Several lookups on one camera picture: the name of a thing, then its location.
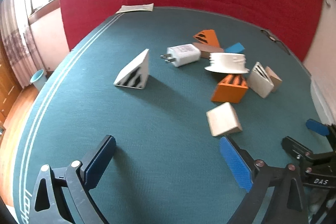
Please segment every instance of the wooden door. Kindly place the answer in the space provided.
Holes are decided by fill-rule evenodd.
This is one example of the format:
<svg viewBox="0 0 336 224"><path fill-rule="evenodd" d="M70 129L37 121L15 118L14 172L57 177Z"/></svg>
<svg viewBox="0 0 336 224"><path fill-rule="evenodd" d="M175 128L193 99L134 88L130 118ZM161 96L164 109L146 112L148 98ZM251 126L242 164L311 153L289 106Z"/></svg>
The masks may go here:
<svg viewBox="0 0 336 224"><path fill-rule="evenodd" d="M9 64L0 36L0 121L4 122L22 88Z"/></svg>

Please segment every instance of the white stripe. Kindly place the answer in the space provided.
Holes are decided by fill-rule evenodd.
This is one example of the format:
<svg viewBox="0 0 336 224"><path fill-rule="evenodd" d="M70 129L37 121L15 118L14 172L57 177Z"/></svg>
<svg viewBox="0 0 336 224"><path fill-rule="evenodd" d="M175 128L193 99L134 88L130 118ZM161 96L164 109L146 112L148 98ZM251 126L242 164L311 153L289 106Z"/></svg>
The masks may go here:
<svg viewBox="0 0 336 224"><path fill-rule="evenodd" d="M60 79L60 77L63 75L64 71L68 68L68 66L73 62L73 60L76 58L76 56L78 55L78 57L74 60L74 62L71 64L70 68L67 70L67 72L63 75L61 81L58 83L58 85L56 86L54 92L52 93L52 96L51 98L48 100L48 103L46 104L45 108L43 109L43 112L40 116L40 119L38 121L38 124L36 126L36 129L34 131L34 135L33 135L33 138L31 140L31 143L30 143L30 148L29 148L29 152L28 152L28 156L27 156L27 159L26 159L26 168L25 168L25 174L24 174L24 189L26 190L26 176L27 176L27 171L28 171L28 164L29 164L29 159L30 159L30 154L31 154L31 150L32 150L32 147L33 147L33 143L34 143L34 139L35 139L35 136L36 136L36 133L37 133L37 130L39 128L39 125L41 123L41 119L46 111L46 108L48 107L51 99L53 98L53 95L55 94L56 90L58 89L59 85L61 84L61 82L63 81L64 77L68 74L68 72L70 71L70 69L73 67L73 65L77 62L77 60L79 59L79 57L88 49L88 47L108 28L110 27L115 21L117 21L123 14L120 14L116 17L114 17L112 20L110 20L105 26L103 26L98 32L95 33L95 35L93 35L93 37L91 37L77 52L76 54L70 59L70 61L66 64L66 66L63 68L63 70L61 71L61 73L58 75L58 77L55 79L54 83L52 84L52 86L50 87L48 93L46 94L45 98L43 99L43 102L34 118L34 121L33 121L33 124L30 128L30 131L29 131L29 135L28 135L28 138L27 138L27 141L26 141L26 145L25 145L25 149L24 149L24 153L23 153L23 156L22 156L22 161L21 161L21 169L20 169L20 178L19 178L19 205L20 205L20 210L21 212L23 212L22 210L22 203L21 203L21 188L22 188L22 185L21 185L21 182L22 182L22 171L23 171L23 165L24 165L24 161L25 161L25 158L26 158L26 152L27 152L27 148L28 148L28 144L29 144L29 141L30 141L30 138L31 138L31 135L32 135L32 132L33 132L33 129L34 129L34 126L36 124L36 121L38 119L38 116L45 104L45 102L47 101L47 98L48 96L50 95L52 89L55 87L56 85L56 82Z"/></svg>
<svg viewBox="0 0 336 224"><path fill-rule="evenodd" d="M25 193L27 193L30 197L32 197L33 195L31 193L28 192L28 190L25 189Z"/></svg>
<svg viewBox="0 0 336 224"><path fill-rule="evenodd" d="M10 181L11 181L10 192L11 192L11 198L12 198L12 200L14 200L14 197L13 197L13 183L14 183L14 168L15 168L15 161L16 161L17 150L18 150L18 147L19 147L19 144L20 144L20 140L21 140L22 134L23 134L23 132L25 130L25 127L26 127L29 115L30 115L30 113L33 110L35 102L36 102L36 100L31 105L31 107L29 109L29 112L26 115L25 121L23 122L23 125L21 126L20 136L18 138L18 142L16 143L15 150L14 150L14 152L12 154L13 158L12 158L12 164L11 164L11 170L10 170Z"/></svg>

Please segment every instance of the orange block with black stripes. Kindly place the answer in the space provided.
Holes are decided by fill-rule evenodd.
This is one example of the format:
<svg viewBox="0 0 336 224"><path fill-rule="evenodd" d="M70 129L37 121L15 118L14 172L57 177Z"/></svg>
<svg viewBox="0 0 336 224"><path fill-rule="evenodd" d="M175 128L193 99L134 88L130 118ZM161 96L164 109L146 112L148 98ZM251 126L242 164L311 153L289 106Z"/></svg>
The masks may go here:
<svg viewBox="0 0 336 224"><path fill-rule="evenodd" d="M217 84L211 101L239 103L247 90L248 86L242 75L227 75Z"/></svg>
<svg viewBox="0 0 336 224"><path fill-rule="evenodd" d="M193 37L196 38L197 41L202 44L219 48L221 47L219 45L215 30L203 30L198 34L194 35Z"/></svg>

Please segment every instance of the white triangular block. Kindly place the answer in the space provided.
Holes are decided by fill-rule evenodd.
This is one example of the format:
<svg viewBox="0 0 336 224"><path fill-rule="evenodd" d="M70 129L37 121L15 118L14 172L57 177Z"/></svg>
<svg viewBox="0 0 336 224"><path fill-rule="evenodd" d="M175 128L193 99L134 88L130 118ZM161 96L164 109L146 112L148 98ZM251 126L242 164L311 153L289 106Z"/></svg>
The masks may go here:
<svg viewBox="0 0 336 224"><path fill-rule="evenodd" d="M148 79L148 56L149 49L145 49L118 74L114 81L116 86L124 86L133 89L144 89Z"/></svg>
<svg viewBox="0 0 336 224"><path fill-rule="evenodd" d="M209 110L207 117L211 135L214 137L243 130L236 111L229 102Z"/></svg>
<svg viewBox="0 0 336 224"><path fill-rule="evenodd" d="M274 84L259 62L254 65L246 82L248 87L262 98L266 98L274 88Z"/></svg>

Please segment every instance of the white block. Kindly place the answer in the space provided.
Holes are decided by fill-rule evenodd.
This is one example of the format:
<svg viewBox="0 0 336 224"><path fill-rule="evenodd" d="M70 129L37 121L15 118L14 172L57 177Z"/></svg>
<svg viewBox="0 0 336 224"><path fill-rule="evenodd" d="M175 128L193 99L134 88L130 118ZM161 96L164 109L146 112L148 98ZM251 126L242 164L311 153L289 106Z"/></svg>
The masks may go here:
<svg viewBox="0 0 336 224"><path fill-rule="evenodd" d="M207 117L212 136L226 135L243 130L236 111L229 102L208 111Z"/></svg>
<svg viewBox="0 0 336 224"><path fill-rule="evenodd" d="M259 62L254 65L246 82L248 87L262 98L266 98L274 88L274 84Z"/></svg>
<svg viewBox="0 0 336 224"><path fill-rule="evenodd" d="M144 89L149 74L148 51L149 49L145 49L130 63L128 63L120 71L113 84L133 89Z"/></svg>
<svg viewBox="0 0 336 224"><path fill-rule="evenodd" d="M193 44L168 47L167 54L175 59L175 61L170 62L175 67L198 61L201 58L201 51Z"/></svg>

